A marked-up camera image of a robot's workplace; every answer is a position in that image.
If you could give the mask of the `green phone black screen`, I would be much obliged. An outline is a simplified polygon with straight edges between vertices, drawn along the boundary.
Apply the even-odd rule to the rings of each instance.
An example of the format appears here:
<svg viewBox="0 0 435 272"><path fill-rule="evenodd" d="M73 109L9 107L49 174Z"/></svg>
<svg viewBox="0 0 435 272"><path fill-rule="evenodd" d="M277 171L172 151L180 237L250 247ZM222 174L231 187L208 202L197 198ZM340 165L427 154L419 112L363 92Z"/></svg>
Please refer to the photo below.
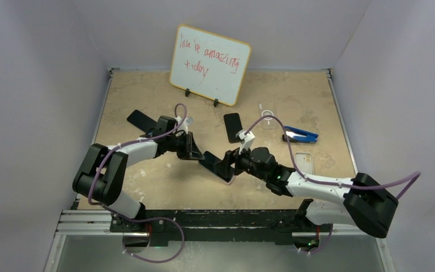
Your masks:
<svg viewBox="0 0 435 272"><path fill-rule="evenodd" d="M204 160L200 160L198 164L204 168L205 170L209 171L211 174L213 174L215 177L217 177L219 180L221 180L225 184L230 184L234 177L225 177L221 173L219 173L215 169L215 165L219 162L221 162L221 159L219 159L217 156L212 154L209 151L205 151L203 153Z"/></svg>

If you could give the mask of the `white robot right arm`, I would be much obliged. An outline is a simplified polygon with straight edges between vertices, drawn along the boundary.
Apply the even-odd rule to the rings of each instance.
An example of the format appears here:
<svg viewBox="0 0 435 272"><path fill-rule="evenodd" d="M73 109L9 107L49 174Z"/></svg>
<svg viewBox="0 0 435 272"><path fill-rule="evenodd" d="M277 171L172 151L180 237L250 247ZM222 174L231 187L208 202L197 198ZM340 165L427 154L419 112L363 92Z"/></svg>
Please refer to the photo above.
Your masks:
<svg viewBox="0 0 435 272"><path fill-rule="evenodd" d="M307 209L298 212L295 222L308 231L315 225L348 224L376 238L385 238L399 201L365 173L353 178L329 178L300 175L297 170L279 164L266 147L227 151L213 170L223 178L242 172L265 182L274 194L310 197Z"/></svg>

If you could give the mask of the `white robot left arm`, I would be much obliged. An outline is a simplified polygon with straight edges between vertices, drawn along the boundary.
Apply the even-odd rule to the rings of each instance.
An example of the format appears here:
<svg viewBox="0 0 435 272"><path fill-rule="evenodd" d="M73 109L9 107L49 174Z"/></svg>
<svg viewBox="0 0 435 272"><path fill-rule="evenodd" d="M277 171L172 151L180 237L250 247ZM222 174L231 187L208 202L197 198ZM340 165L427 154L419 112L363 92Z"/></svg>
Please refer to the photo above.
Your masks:
<svg viewBox="0 0 435 272"><path fill-rule="evenodd" d="M129 166L174 152L181 160L204 160L189 125L191 117L161 116L150 132L136 140L104 146L91 145L72 183L72 189L87 197L90 205L102 206L124 218L133 232L146 226L145 205L123 191Z"/></svg>

